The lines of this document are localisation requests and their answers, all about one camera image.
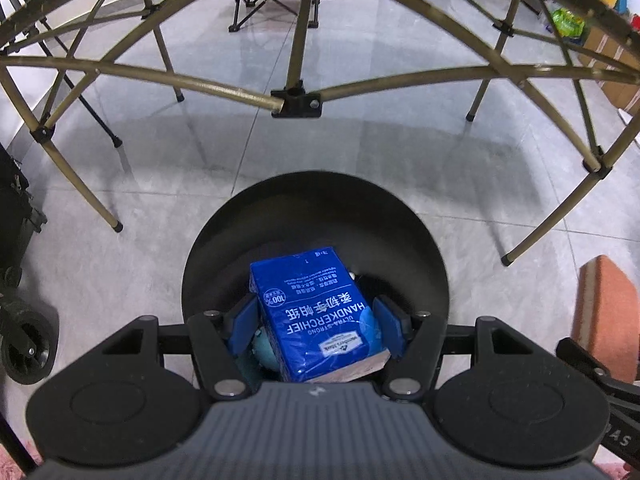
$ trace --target caster wheel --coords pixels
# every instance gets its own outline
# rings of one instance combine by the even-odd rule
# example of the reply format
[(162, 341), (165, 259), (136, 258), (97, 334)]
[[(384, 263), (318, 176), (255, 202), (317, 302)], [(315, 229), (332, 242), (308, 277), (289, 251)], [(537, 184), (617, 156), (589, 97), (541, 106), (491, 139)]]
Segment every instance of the caster wheel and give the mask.
[(4, 272), (3, 281), (4, 286), (7, 288), (18, 288), (20, 280), (22, 279), (22, 268), (9, 267)]
[(0, 362), (6, 374), (18, 384), (35, 384), (51, 373), (58, 350), (57, 335), (49, 320), (30, 310), (27, 303), (15, 300), (7, 309), (36, 345), (36, 352), (32, 357), (25, 357), (3, 338)]

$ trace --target white label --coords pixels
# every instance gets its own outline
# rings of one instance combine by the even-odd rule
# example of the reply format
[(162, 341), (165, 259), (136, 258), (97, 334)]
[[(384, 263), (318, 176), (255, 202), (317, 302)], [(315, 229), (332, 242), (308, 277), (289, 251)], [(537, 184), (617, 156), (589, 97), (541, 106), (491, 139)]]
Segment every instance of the white label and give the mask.
[(331, 355), (347, 354), (361, 344), (362, 339), (360, 339), (357, 332), (344, 332), (322, 341), (319, 347), (322, 351), (322, 356), (329, 357)]

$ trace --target black joint bracket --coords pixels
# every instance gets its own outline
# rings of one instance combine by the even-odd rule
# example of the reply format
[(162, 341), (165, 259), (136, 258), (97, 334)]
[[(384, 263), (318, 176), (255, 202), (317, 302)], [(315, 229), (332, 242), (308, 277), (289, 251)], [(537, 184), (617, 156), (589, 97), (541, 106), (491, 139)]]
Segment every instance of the black joint bracket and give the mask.
[(271, 97), (284, 100), (282, 110), (271, 112), (277, 119), (317, 119), (322, 115), (322, 97), (318, 92), (308, 94), (302, 79), (293, 88), (271, 90)]
[(497, 25), (497, 23), (494, 23), (492, 27), (495, 28), (496, 30), (499, 30), (503, 34), (506, 34), (510, 38), (513, 38), (513, 25), (509, 25), (509, 23), (505, 23), (502, 20), (499, 20), (499, 23), (500, 25)]
[(40, 126), (37, 130), (31, 132), (31, 137), (33, 137), (33, 140), (35, 140), (38, 144), (44, 144), (45, 142), (51, 140), (51, 137), (53, 137), (53, 131), (54, 128)]
[(149, 16), (151, 16), (154, 12), (156, 12), (156, 10), (158, 10), (160, 8), (159, 4), (153, 4), (149, 7), (145, 7), (145, 13), (142, 15), (142, 17), (140, 18), (141, 21), (146, 20)]
[(582, 161), (582, 166), (583, 166), (583, 168), (585, 170), (587, 170), (587, 173), (596, 174), (600, 180), (604, 180), (607, 177), (607, 175), (609, 173), (611, 173), (611, 170), (613, 170), (613, 166), (606, 166), (605, 165), (605, 163), (604, 163), (604, 150), (602, 149), (602, 146), (598, 146), (597, 153), (594, 153), (594, 156), (598, 160), (598, 162), (600, 163), (600, 169), (598, 171), (593, 171), (593, 169), (591, 169), (589, 167), (589, 165), (587, 164), (586, 160)]

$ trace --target metal screw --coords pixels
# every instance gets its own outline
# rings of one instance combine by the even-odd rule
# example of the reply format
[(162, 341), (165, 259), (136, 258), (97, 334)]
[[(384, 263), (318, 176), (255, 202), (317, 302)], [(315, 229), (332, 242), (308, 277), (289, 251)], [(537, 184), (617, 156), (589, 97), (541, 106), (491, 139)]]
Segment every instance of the metal screw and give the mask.
[(213, 389), (223, 397), (236, 397), (244, 392), (246, 386), (237, 379), (224, 379), (214, 384)]
[(413, 395), (420, 391), (420, 383), (415, 379), (403, 377), (391, 381), (389, 389), (397, 395)]

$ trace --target tissue packet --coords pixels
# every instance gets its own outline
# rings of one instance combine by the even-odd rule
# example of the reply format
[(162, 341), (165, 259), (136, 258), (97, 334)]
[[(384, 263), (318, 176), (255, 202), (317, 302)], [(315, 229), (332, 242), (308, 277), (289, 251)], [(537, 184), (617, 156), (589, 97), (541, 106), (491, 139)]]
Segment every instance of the tissue packet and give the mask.
[(333, 248), (255, 262), (250, 270), (284, 380), (347, 382), (385, 365), (378, 322)]

